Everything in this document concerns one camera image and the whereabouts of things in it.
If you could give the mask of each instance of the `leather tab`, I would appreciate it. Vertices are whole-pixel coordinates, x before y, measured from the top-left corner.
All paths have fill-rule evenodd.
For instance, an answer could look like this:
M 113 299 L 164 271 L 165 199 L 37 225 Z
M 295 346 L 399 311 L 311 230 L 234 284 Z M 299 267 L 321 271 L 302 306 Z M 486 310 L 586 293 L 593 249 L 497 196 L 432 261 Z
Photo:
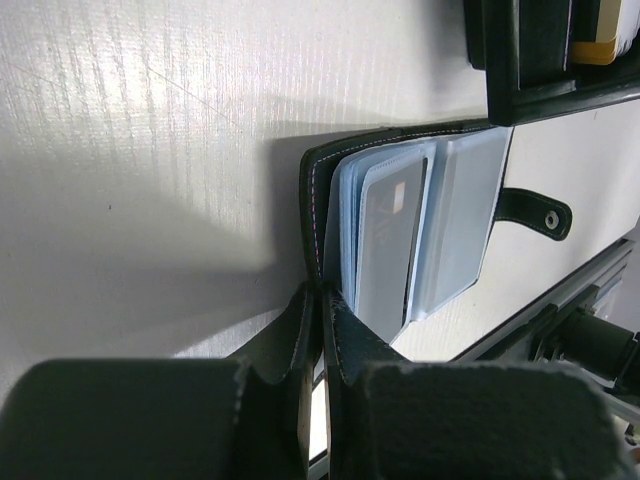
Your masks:
M 515 222 L 556 241 L 569 235 L 573 214 L 564 202 L 521 188 L 503 188 L 495 221 Z

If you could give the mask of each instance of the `card holder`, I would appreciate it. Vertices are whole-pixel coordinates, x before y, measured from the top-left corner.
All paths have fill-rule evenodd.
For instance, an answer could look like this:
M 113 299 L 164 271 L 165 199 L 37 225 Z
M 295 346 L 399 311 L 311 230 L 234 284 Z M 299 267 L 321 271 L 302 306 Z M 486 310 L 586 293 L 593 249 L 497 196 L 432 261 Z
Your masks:
M 491 128 L 486 119 L 464 120 L 412 127 L 386 128 L 336 140 L 308 150 L 300 164 L 300 223 L 309 278 L 320 287 L 331 179 L 340 161 L 366 148 L 420 137 L 471 133 Z M 552 240 L 564 240 L 571 229 L 571 208 L 536 192 L 502 188 L 494 221 L 510 221 Z
M 358 228 L 352 232 L 356 240 L 353 257 L 348 259 L 340 252 L 342 292 L 354 313 L 367 319 L 383 339 L 392 339 L 405 318 L 406 285 L 416 263 L 416 230 L 422 223 L 427 197 L 424 191 L 428 191 L 431 179 L 435 153 L 435 142 L 432 143 L 413 145 L 400 152 L 389 146 L 379 147 L 386 150 L 388 158 L 367 171 L 356 197 L 360 215 L 356 219 Z M 343 233 L 343 239 L 349 235 Z M 327 231 L 325 241 L 329 239 Z M 325 251 L 325 258 L 331 253 Z M 328 272 L 325 279 L 336 283 Z
M 475 132 L 483 133 L 482 135 L 473 135 Z M 308 150 L 302 158 L 300 168 L 300 214 L 305 262 L 309 277 L 314 284 L 320 286 L 321 282 L 327 278 L 335 280 L 335 270 L 339 268 L 336 265 L 335 258 L 334 261 L 331 261 L 331 257 L 335 257 L 335 255 L 331 255 L 331 252 L 339 249 L 336 243 L 337 235 L 332 233 L 336 230 L 335 225 L 332 225 L 335 220 L 332 221 L 332 224 L 327 225 L 329 202 L 336 201 L 336 192 L 332 192 L 332 188 L 336 189 L 337 182 L 334 181 L 332 186 L 332 179 L 336 175 L 336 178 L 340 178 L 342 181 L 343 176 L 340 175 L 340 169 L 354 168 L 353 165 L 357 165 L 357 163 L 354 163 L 354 159 L 375 158 L 377 151 L 385 150 L 384 148 L 376 147 L 386 146 L 386 151 L 403 152 L 410 149 L 411 145 L 425 140 L 428 140 L 427 143 L 433 143 L 433 140 L 436 140 L 439 152 L 437 155 L 446 156 L 446 168 L 442 167 L 441 161 L 440 164 L 435 162 L 433 174 L 436 179 L 429 188 L 435 190 L 433 195 L 439 195 L 439 203 L 436 202 L 439 210 L 436 209 L 434 211 L 431 208 L 434 202 L 430 200 L 430 209 L 426 209 L 426 212 L 430 212 L 430 217 L 424 220 L 424 235 L 425 238 L 430 239 L 430 245 L 424 249 L 424 252 L 427 253 L 421 253 L 421 256 L 416 254 L 415 261 L 418 263 L 416 263 L 413 271 L 418 273 L 415 278 L 408 278 L 406 284 L 409 293 L 407 295 L 407 304 L 405 305 L 407 309 L 405 320 L 415 320 L 421 316 L 423 318 L 439 305 L 452 298 L 452 292 L 460 293 L 477 279 L 484 250 L 486 249 L 486 242 L 494 222 L 515 222 L 556 241 L 566 238 L 572 222 L 572 213 L 568 205 L 535 192 L 504 188 L 502 186 L 502 175 L 505 169 L 504 158 L 506 158 L 505 147 L 508 147 L 510 137 L 510 130 L 491 127 L 486 120 L 469 120 L 382 129 L 344 138 Z M 487 145 L 490 146 L 492 138 L 494 140 L 496 138 L 501 139 L 502 144 L 500 144 L 500 141 L 494 141 L 494 149 L 491 150 L 489 148 L 488 151 L 484 152 L 483 148 L 487 150 Z M 398 144 L 398 146 L 389 149 L 388 147 L 393 144 Z M 495 145 L 498 145 L 498 148 L 502 148 L 502 150 L 496 150 Z M 440 152 L 441 149 L 449 150 L 443 153 Z M 372 164 L 366 164 L 365 162 L 364 165 L 370 168 Z M 352 172 L 346 173 L 349 175 L 345 175 L 345 177 L 357 178 L 361 182 L 360 185 L 362 184 L 362 172 L 358 172 L 353 176 L 350 176 Z M 445 193 L 438 192 L 438 188 L 445 188 Z M 353 195 L 354 199 L 364 199 L 364 196 L 361 197 L 360 191 L 348 191 L 352 192 L 350 194 Z M 456 193 L 447 196 L 447 192 L 450 191 Z M 484 207 L 477 211 L 479 204 L 484 205 Z M 347 234 L 349 245 L 346 245 L 346 247 L 351 248 L 346 250 L 342 248 L 340 250 L 341 252 L 351 252 L 349 254 L 350 259 L 357 257 L 357 254 L 353 252 L 362 253 L 362 248 L 357 248 L 355 243 L 361 241 L 362 238 L 362 232 L 360 232 L 360 235 L 357 235 L 356 232 L 357 226 L 361 226 L 364 220 L 364 217 L 358 217 L 361 214 L 362 212 L 354 211 L 353 218 L 355 220 L 350 220 L 353 221 L 353 225 L 347 223 L 347 226 L 352 228 Z M 438 231 L 435 236 L 432 235 L 434 228 Z M 325 248 L 328 248 L 330 253 L 327 257 L 329 259 L 328 262 L 325 261 Z M 466 255 L 467 259 L 461 261 L 461 257 L 465 255 L 460 255 L 459 252 L 468 253 L 470 249 L 475 253 Z M 385 255 L 377 255 L 374 258 L 386 257 Z M 423 264 L 425 262 L 427 262 L 428 268 L 424 267 Z M 379 269 L 377 276 L 383 275 L 384 271 L 384 269 Z M 354 301 L 354 292 L 351 291 L 354 288 L 353 286 L 359 285 L 363 275 L 365 276 L 365 281 L 377 279 L 368 278 L 371 275 L 367 276 L 365 269 L 357 272 L 357 282 L 354 280 L 356 278 L 355 271 L 346 273 L 351 273 L 351 275 L 346 276 L 348 278 L 346 282 L 348 283 L 347 290 L 349 291 L 346 292 L 348 295 L 345 298 L 352 299 L 353 308 L 357 305 L 357 302 Z M 414 287 L 416 295 L 413 295 L 409 290 Z
M 383 145 L 351 154 L 336 168 L 329 195 L 324 277 L 338 284 L 351 304 L 355 303 L 357 290 L 353 288 L 361 279 L 356 265 L 361 264 L 365 244 L 371 245 L 373 232 L 379 238 L 400 234 L 404 240 L 401 243 L 409 244 L 407 250 L 411 248 L 415 211 L 422 200 L 424 188 L 421 177 L 427 172 L 430 177 L 432 167 L 431 162 L 425 159 L 430 157 L 433 160 L 434 153 L 435 145 L 415 142 Z M 392 188 L 385 191 L 385 184 L 388 187 L 390 181 Z M 394 192 L 393 187 L 396 186 L 401 188 Z M 367 210 L 367 202 L 363 199 L 370 196 L 377 205 Z M 394 208 L 396 211 L 391 214 L 390 210 Z

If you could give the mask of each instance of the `black leather cover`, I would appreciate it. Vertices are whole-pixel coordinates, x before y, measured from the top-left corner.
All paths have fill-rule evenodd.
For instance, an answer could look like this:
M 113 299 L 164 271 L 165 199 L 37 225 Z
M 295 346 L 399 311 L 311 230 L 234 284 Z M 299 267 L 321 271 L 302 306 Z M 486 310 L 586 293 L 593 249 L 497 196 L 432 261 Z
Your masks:
M 326 143 L 308 150 L 300 164 L 300 223 L 305 262 L 309 278 L 317 287 L 322 283 L 324 236 L 329 208 L 331 178 L 338 163 L 352 153 L 370 147 L 398 143 L 419 137 L 454 135 L 490 128 L 486 119 L 463 120 L 413 127 L 386 128 Z M 568 205 L 533 192 L 504 195 L 499 199 L 501 214 L 496 220 L 525 225 L 554 240 L 566 238 L 571 227 Z M 558 214 L 559 224 L 546 227 L 550 210 Z

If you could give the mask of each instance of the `white surface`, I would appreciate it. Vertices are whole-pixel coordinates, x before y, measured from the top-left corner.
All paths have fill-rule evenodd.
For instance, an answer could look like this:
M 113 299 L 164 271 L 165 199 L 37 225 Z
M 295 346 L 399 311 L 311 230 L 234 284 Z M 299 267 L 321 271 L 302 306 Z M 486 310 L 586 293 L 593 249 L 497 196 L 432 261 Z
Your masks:
M 461 2 L 0 2 L 0 398 L 50 357 L 226 353 L 305 277 L 317 134 L 484 111 Z

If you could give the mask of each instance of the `black leather wallet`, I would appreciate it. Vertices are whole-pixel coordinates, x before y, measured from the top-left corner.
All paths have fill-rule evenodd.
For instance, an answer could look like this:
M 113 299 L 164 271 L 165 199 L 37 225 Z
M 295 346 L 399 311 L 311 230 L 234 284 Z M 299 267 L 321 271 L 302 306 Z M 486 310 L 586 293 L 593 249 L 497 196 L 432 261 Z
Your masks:
M 385 128 L 308 150 L 300 165 L 300 222 L 307 271 L 314 284 L 320 287 L 322 283 L 331 179 L 343 158 L 370 147 L 488 128 L 491 126 L 486 119 Z M 572 212 L 559 200 L 529 190 L 502 187 L 494 214 L 496 221 L 519 223 L 552 240 L 562 241 L 571 229 Z

